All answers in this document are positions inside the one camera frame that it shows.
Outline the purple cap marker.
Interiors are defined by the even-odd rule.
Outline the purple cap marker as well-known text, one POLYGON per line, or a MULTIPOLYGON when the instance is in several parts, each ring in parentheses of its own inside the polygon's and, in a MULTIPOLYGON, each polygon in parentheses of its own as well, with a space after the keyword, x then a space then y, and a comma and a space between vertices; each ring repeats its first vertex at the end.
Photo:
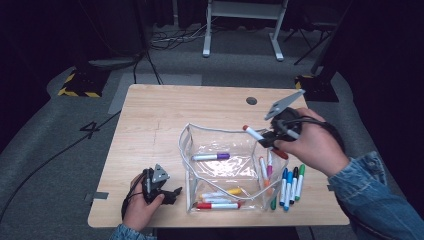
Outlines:
POLYGON ((192 156, 193 161, 214 161, 214 160, 227 160, 231 156, 229 153, 215 153, 215 154, 196 154, 192 156))

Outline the black stand base yellow stripes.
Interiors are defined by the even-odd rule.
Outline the black stand base yellow stripes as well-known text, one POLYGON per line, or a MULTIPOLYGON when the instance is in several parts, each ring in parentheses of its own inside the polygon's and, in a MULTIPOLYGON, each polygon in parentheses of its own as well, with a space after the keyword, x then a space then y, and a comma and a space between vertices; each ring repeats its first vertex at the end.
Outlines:
POLYGON ((339 99, 329 81, 324 81, 320 76, 298 75, 294 79, 295 88, 305 91, 306 101, 338 102, 339 99))
POLYGON ((60 88, 59 96, 91 97, 102 96, 110 71, 92 70, 83 72, 73 69, 60 88))

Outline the black cap marker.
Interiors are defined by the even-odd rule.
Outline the black cap marker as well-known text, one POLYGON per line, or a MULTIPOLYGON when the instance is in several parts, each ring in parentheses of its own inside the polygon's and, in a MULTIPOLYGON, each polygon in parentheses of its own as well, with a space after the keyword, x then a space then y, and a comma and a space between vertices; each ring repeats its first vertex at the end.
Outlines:
POLYGON ((295 167, 293 169, 293 178, 292 178, 292 186, 291 186, 291 191, 290 191, 289 204, 294 204, 294 202, 295 202, 295 194, 296 194, 298 176, 299 176, 299 168, 295 167))

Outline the red cap marker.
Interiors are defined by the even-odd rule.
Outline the red cap marker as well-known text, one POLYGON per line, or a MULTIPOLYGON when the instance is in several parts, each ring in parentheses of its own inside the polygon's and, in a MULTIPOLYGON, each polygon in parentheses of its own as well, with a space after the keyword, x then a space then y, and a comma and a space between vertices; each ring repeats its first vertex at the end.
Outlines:
POLYGON ((193 205, 197 209, 239 209, 239 203, 206 203, 206 202, 197 202, 193 205))

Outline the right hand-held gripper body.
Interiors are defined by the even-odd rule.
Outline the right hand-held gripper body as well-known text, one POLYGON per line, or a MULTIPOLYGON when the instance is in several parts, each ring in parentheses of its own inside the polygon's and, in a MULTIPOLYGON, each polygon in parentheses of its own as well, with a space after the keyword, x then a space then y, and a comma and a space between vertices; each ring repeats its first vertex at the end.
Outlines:
POLYGON ((265 115, 264 120, 270 120, 272 133, 276 139, 295 141, 299 138, 302 130, 301 117, 290 105, 304 93, 305 91, 300 89, 276 101, 265 115))

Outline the light blue cap marker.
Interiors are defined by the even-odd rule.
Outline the light blue cap marker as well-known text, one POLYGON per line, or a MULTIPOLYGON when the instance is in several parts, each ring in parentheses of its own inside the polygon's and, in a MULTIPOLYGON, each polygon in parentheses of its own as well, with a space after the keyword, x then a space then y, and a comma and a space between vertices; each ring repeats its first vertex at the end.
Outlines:
POLYGON ((290 207, 290 197, 291 197, 291 188, 292 188, 293 172, 289 171, 287 175, 286 183, 286 192, 285 192, 285 201, 283 205, 284 211, 288 211, 290 207))

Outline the grey flat stand foot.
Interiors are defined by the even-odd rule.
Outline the grey flat stand foot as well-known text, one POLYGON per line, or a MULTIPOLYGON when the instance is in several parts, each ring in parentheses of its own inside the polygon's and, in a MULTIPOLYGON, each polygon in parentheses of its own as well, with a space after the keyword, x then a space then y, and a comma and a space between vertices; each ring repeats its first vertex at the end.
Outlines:
POLYGON ((137 61, 137 57, 114 57, 90 60, 89 64, 101 70, 117 70, 133 66, 137 61))

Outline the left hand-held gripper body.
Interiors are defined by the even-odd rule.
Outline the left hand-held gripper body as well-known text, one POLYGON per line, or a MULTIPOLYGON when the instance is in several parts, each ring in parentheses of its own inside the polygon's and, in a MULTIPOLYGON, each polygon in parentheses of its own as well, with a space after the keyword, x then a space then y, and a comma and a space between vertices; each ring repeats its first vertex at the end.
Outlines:
POLYGON ((148 204, 152 203, 160 194, 163 194, 164 198, 165 196, 170 197, 167 194, 168 191, 162 189, 170 176, 161 165, 156 164, 154 168, 144 169, 143 174, 143 196, 148 204))

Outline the clear pouch with white trim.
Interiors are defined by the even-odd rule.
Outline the clear pouch with white trim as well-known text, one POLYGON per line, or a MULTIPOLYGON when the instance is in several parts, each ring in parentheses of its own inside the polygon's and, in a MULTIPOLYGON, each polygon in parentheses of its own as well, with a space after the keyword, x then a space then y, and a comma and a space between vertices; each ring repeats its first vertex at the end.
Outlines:
POLYGON ((227 198, 239 203, 239 209, 266 210, 273 197, 278 196, 283 170, 288 160, 272 153, 273 172, 270 184, 264 187, 259 158, 267 166, 267 151, 243 130, 231 131, 188 124, 179 137, 179 150, 186 169, 186 196, 189 212, 204 211, 194 208, 202 202, 200 194, 240 188, 242 193, 215 198, 227 198), (196 154, 229 153, 227 160, 193 161, 196 154))

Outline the person's right hand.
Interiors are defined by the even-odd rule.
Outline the person's right hand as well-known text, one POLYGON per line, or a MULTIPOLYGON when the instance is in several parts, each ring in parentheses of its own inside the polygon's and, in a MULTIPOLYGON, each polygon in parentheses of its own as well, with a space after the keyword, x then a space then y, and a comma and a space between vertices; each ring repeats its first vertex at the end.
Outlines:
POLYGON ((350 162, 333 136, 313 123, 303 123, 301 135, 296 141, 276 140, 274 145, 327 177, 336 175, 350 162))

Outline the person's left hand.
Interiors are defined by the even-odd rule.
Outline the person's left hand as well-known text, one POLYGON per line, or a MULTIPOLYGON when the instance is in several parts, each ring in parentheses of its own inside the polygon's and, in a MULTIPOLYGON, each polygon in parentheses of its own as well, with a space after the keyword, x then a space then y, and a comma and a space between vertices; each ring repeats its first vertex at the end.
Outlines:
POLYGON ((123 224, 135 231, 142 231, 148 225, 164 200, 164 195, 160 194, 148 204, 143 196, 141 181, 141 175, 131 181, 130 198, 123 218, 123 224))

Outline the grey tape strip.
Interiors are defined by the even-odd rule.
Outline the grey tape strip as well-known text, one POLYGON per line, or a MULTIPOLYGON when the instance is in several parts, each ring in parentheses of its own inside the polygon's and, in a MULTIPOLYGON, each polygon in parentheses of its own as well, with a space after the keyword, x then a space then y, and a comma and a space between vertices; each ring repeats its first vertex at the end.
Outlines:
POLYGON ((84 197, 84 200, 87 202, 92 202, 95 199, 106 200, 108 198, 108 195, 108 192, 87 193, 84 197))

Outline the red-brown cap marker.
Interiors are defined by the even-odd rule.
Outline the red-brown cap marker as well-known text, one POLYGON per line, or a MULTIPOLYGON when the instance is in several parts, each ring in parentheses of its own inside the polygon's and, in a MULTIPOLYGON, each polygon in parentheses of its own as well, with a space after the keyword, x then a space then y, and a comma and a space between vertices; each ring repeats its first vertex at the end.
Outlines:
MULTIPOLYGON (((244 125, 243 130, 246 133, 248 133, 250 136, 252 136, 257 141, 259 141, 261 139, 265 139, 260 133, 258 133, 253 128, 249 127, 248 125, 244 125)), ((266 148, 266 149, 269 149, 270 151, 272 151, 273 153, 275 153, 277 156, 279 156, 282 159, 285 159, 285 160, 288 159, 288 155, 284 151, 276 149, 275 147, 274 148, 266 148)))

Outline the orange cap marker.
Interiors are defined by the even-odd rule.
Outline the orange cap marker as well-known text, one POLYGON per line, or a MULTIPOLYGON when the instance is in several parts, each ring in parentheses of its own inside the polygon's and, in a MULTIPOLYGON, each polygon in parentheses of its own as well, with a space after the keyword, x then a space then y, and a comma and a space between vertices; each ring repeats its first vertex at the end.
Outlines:
POLYGON ((261 166, 261 172, 262 172, 262 178, 264 182, 264 187, 268 187, 270 184, 268 173, 267 173, 267 166, 265 164, 264 158, 261 156, 259 158, 260 166, 261 166))

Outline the white metal desk frame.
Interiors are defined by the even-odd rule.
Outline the white metal desk frame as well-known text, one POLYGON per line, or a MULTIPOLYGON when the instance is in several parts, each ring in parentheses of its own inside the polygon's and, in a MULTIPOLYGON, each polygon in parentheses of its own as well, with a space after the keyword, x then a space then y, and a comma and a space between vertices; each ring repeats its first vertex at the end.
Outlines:
POLYGON ((206 32, 204 37, 202 56, 207 58, 211 54, 212 18, 233 17, 275 20, 276 25, 274 31, 269 34, 269 38, 276 60, 283 61, 284 55, 278 43, 278 36, 287 10, 288 2, 289 0, 282 0, 282 2, 279 4, 266 4, 208 0, 206 8, 206 32))

